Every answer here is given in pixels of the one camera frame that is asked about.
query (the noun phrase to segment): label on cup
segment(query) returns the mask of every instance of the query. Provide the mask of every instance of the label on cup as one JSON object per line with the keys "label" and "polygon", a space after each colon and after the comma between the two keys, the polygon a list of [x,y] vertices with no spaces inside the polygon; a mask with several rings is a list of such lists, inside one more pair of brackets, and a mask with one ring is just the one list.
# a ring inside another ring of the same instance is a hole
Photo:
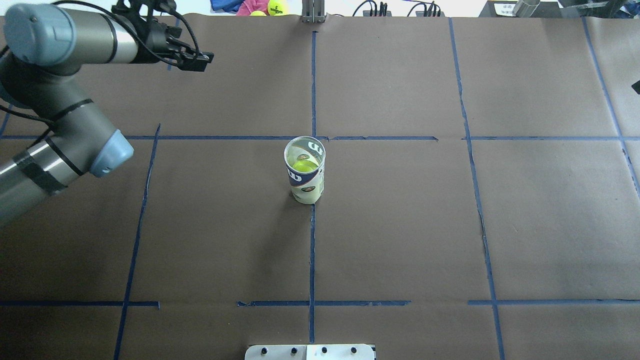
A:
{"label": "label on cup", "polygon": [[324,191],[324,146],[315,138],[291,140],[284,151],[291,191],[303,204],[315,203]]}

